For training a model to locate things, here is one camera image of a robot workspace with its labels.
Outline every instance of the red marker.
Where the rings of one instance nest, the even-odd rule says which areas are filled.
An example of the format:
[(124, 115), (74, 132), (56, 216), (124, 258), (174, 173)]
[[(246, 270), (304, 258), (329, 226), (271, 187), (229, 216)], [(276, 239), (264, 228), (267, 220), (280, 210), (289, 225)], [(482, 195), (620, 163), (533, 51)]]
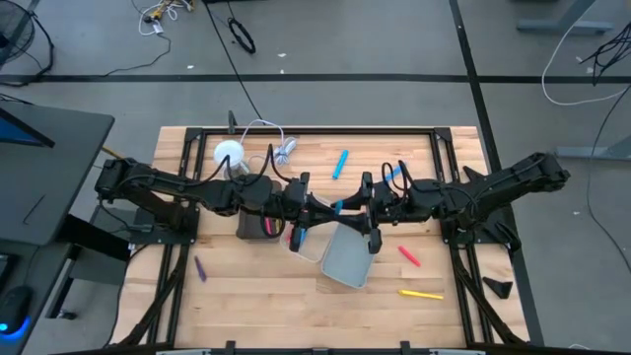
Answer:
[(411, 252), (407, 251), (406, 248), (404, 248), (403, 246), (398, 246), (398, 250), (401, 251), (401, 253), (405, 255), (408, 260), (412, 261), (414, 265), (421, 267), (421, 261), (417, 260), (416, 257), (414, 257)]

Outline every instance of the black desk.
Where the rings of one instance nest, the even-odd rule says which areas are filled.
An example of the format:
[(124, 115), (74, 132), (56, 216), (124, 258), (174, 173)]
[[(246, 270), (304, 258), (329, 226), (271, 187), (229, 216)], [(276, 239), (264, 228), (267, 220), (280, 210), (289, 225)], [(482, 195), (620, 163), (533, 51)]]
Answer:
[[(22, 352), (68, 257), (76, 257), (81, 248), (103, 252), (100, 247), (111, 242), (111, 235), (67, 213), (105, 142), (113, 117), (16, 103), (0, 107), (56, 142), (53, 148), (0, 143), (0, 252), (19, 257), (0, 297), (25, 282), (34, 289), (31, 324), (25, 335), (14, 342), (0, 341), (0, 354), (11, 355)], [(43, 194), (46, 198), (25, 222), (24, 201), (34, 202)], [(22, 202), (16, 203), (12, 197), (22, 197)], [(38, 248), (16, 241), (20, 238), (52, 242)], [(125, 259), (127, 243), (116, 241), (111, 243), (116, 250), (106, 253)]]

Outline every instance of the black floor stripe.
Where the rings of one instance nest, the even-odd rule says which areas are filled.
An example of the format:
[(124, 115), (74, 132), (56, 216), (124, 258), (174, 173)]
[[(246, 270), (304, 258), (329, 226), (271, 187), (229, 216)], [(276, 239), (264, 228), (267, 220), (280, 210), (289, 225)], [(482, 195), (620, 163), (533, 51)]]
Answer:
[[(31, 75), (0, 75), (2, 82), (23, 82)], [(411, 83), (468, 83), (467, 75), (449, 74), (242, 74), (244, 82), (411, 82)], [(541, 84), (538, 76), (479, 75), (480, 84)], [(146, 75), (47, 75), (43, 83), (233, 83), (234, 74), (146, 74)], [(591, 84), (592, 77), (550, 76), (546, 84)], [(602, 77), (599, 84), (631, 84), (631, 77)]]
[[(491, 171), (498, 172), (502, 170), (500, 156), (497, 152), (497, 146), (495, 145), (493, 130), (491, 128), (491, 121), (489, 120), (489, 115), (486, 110), (486, 104), (484, 103), (482, 89), (480, 88), (480, 80), (475, 70), (473, 55), (471, 54), (471, 48), (466, 37), (464, 21), (462, 20), (462, 14), (460, 13), (460, 7), (457, 3), (457, 0), (450, 0), (450, 7), (452, 8), (452, 15), (454, 16), (454, 23), (456, 26), (457, 38), (460, 44), (460, 51), (462, 52), (462, 59), (464, 60), (464, 65), (466, 67), (466, 72), (469, 78), (469, 85), (471, 87), (471, 93), (473, 94), (473, 102), (475, 103), (475, 109), (477, 110), (477, 116), (480, 122), (480, 129), (482, 131), (484, 146), (486, 147), (486, 153), (489, 159), (489, 164), (491, 166)], [(513, 230), (516, 231), (517, 228), (515, 226), (515, 218), (513, 216), (512, 208), (506, 208), (505, 212), (507, 214), (506, 221), (513, 228)], [(516, 280), (519, 282), (520, 298), (522, 301), (522, 309), (524, 310), (526, 318), (526, 327), (528, 329), (529, 340), (534, 345), (543, 346), (543, 333), (541, 331), (541, 325), (539, 324), (539, 317), (536, 313), (534, 297), (532, 295), (530, 281), (528, 279), (524, 255), (520, 251), (512, 253), (511, 262), (515, 270)]]

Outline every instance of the plastic lid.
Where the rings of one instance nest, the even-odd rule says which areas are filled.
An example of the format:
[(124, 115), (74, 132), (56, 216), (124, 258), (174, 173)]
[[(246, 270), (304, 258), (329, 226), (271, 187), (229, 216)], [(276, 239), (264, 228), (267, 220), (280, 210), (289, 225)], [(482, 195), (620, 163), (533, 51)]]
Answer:
[(230, 167), (236, 167), (243, 159), (245, 155), (244, 146), (235, 140), (226, 140), (217, 145), (213, 159), (218, 165), (226, 158), (230, 156)]

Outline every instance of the yellow marker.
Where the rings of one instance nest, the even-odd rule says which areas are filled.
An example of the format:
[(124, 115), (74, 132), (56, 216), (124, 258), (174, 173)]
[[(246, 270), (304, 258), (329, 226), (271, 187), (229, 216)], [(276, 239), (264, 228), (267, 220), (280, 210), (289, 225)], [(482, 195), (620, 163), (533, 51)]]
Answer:
[(435, 299), (435, 300), (442, 300), (443, 299), (443, 296), (441, 296), (441, 295), (432, 295), (432, 294), (426, 294), (426, 293), (422, 293), (422, 292), (409, 291), (409, 290), (398, 290), (398, 294), (401, 295), (401, 296), (424, 297), (424, 298), (431, 298), (431, 299)]

